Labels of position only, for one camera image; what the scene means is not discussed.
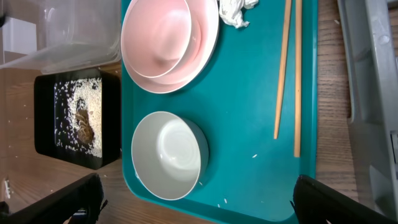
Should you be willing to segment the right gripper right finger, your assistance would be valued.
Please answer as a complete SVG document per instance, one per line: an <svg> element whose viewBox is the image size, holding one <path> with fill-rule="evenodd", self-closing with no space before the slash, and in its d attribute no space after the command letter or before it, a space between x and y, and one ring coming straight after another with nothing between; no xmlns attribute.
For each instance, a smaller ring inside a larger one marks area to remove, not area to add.
<svg viewBox="0 0 398 224"><path fill-rule="evenodd" d="M299 223L397 224L307 175L298 177L290 204Z"/></svg>

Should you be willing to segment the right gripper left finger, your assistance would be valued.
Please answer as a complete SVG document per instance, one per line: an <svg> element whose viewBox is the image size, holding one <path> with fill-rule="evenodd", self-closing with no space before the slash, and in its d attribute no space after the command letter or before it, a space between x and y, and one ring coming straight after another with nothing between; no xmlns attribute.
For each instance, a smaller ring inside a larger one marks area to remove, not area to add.
<svg viewBox="0 0 398 224"><path fill-rule="evenodd" d="M1 223L96 223L107 203L100 176L91 173L16 213L1 202Z"/></svg>

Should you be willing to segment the brown food scrap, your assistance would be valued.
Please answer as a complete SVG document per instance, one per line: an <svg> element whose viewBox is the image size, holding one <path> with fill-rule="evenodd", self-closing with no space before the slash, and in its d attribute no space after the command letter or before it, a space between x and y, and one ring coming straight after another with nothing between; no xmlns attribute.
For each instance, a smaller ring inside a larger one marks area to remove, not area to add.
<svg viewBox="0 0 398 224"><path fill-rule="evenodd" d="M89 123L87 110L78 110L75 117L79 124L77 132L79 140L84 144L90 144L93 141L94 132Z"/></svg>

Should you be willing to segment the grey bowl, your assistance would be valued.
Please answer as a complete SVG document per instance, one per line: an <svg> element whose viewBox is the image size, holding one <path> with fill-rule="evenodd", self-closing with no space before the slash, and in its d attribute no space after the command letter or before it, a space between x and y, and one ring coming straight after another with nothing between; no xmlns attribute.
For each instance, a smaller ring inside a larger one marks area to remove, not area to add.
<svg viewBox="0 0 398 224"><path fill-rule="evenodd" d="M152 195L180 200L205 175L210 152L197 124L167 111L156 111L137 125L131 156L139 180Z"/></svg>

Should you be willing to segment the white rice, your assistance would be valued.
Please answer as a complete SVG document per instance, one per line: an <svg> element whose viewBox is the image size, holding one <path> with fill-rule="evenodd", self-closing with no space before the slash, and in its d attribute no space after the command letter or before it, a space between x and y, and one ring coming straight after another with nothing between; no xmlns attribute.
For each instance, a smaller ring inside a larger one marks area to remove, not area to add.
<svg viewBox="0 0 398 224"><path fill-rule="evenodd" d="M102 79L83 78L56 82L53 90L55 145L66 151L102 158ZM84 144L78 138L79 124L75 117L78 110L88 112L89 123L94 132L90 144Z"/></svg>

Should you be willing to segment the white napkin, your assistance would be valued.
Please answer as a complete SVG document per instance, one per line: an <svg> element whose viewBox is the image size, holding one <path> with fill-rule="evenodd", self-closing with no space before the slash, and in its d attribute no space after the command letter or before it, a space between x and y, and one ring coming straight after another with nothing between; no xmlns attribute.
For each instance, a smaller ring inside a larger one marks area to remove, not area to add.
<svg viewBox="0 0 398 224"><path fill-rule="evenodd" d="M250 22L243 19L242 9L252 9L259 0L219 0L219 15L222 21L236 29L247 27Z"/></svg>

